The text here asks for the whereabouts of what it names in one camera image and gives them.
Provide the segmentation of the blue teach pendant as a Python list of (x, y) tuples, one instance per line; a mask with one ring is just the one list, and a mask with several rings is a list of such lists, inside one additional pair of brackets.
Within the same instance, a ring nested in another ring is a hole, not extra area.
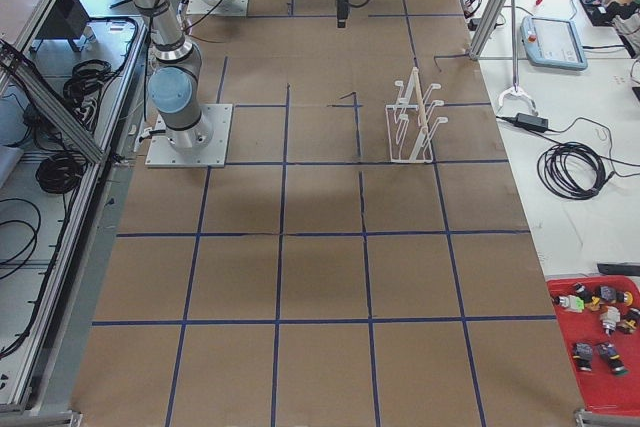
[(574, 71), (588, 67), (572, 20), (525, 16), (520, 32), (527, 58), (533, 65)]

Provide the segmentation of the black power adapter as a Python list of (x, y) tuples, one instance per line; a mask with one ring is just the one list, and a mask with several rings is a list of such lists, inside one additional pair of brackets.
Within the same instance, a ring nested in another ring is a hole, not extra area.
[(549, 124), (546, 118), (525, 113), (516, 114), (514, 125), (532, 132), (544, 133), (549, 130)]

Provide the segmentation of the red plastic parts tray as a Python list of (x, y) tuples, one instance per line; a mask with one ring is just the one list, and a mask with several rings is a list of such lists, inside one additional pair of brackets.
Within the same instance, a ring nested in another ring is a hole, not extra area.
[(586, 409), (639, 415), (639, 290), (624, 276), (547, 282)]

